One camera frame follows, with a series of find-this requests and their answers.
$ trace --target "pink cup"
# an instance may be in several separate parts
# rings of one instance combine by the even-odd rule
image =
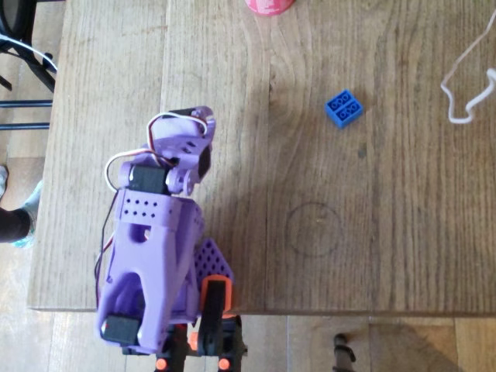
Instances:
[[[261,16],[275,16],[289,8],[295,0],[245,0],[248,7]]]

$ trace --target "wooden table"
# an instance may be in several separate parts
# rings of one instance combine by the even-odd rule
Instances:
[[[102,169],[164,109],[209,105],[206,233],[252,313],[494,315],[494,98],[468,126],[439,88],[490,2],[67,3],[29,306],[92,310],[112,193]],[[496,62],[494,35],[450,84],[459,113]],[[364,114],[344,130],[324,104]]]

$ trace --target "drawn circle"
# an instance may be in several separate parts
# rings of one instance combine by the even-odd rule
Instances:
[[[323,203],[309,202],[293,209],[286,222],[285,238],[295,252],[323,257],[335,250],[343,236],[341,219]]]

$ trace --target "blue lego brick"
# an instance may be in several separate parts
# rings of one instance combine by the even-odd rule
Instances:
[[[363,106],[345,89],[325,104],[325,112],[342,129],[362,115]]]

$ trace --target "hole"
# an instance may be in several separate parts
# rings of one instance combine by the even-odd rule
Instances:
[[[150,236],[151,226],[132,224],[129,233],[130,238],[135,243],[143,243]]]

